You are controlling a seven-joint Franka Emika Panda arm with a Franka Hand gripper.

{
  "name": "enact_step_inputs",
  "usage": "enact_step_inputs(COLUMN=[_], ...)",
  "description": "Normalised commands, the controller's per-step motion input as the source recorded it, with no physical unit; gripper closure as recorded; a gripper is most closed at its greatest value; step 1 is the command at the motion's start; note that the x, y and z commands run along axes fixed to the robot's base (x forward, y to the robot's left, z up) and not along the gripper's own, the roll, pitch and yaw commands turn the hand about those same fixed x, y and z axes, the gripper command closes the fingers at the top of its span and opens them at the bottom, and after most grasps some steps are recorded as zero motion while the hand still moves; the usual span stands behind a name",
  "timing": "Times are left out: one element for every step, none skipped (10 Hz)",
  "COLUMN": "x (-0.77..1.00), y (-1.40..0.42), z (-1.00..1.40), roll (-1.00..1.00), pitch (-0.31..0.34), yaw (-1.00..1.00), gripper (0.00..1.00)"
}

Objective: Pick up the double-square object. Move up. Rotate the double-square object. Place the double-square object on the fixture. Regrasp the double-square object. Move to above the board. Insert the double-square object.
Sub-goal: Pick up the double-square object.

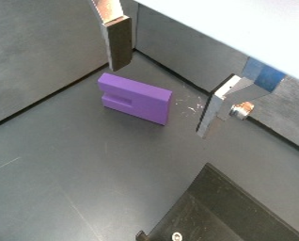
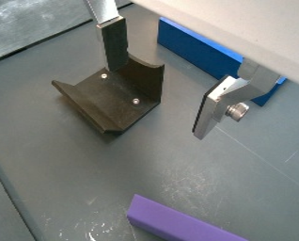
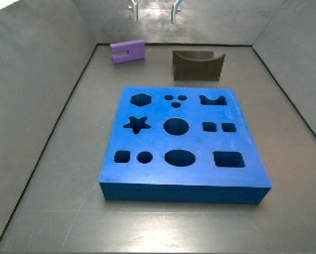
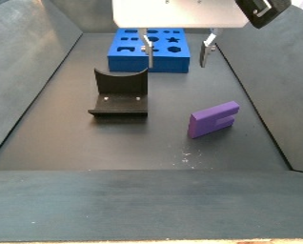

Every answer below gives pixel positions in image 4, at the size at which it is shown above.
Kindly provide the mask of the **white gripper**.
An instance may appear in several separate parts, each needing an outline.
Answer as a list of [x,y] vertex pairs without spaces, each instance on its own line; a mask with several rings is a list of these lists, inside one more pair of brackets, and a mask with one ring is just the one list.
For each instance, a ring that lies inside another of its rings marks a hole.
[[[235,0],[112,0],[112,12],[120,28],[242,28],[249,22]],[[140,29],[139,35],[152,67],[152,41],[147,29]],[[213,30],[202,43],[202,67],[214,50],[217,36]]]

